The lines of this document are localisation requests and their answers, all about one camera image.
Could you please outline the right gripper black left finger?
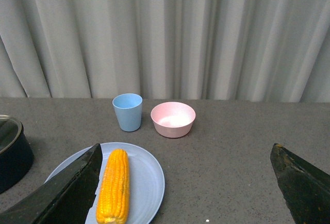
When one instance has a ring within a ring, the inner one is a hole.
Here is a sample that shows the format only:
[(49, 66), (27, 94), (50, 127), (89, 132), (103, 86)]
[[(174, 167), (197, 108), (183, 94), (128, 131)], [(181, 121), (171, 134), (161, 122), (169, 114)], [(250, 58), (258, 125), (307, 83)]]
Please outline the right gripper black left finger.
[(1, 223), (85, 223), (99, 183), (103, 154), (92, 146), (32, 194), (1, 213)]

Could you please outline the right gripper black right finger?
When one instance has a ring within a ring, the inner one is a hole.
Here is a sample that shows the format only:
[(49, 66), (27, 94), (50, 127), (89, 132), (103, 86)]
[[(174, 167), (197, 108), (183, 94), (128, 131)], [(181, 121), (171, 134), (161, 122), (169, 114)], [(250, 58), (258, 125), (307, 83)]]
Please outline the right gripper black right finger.
[(294, 222), (329, 223), (329, 174), (277, 143), (270, 160)]

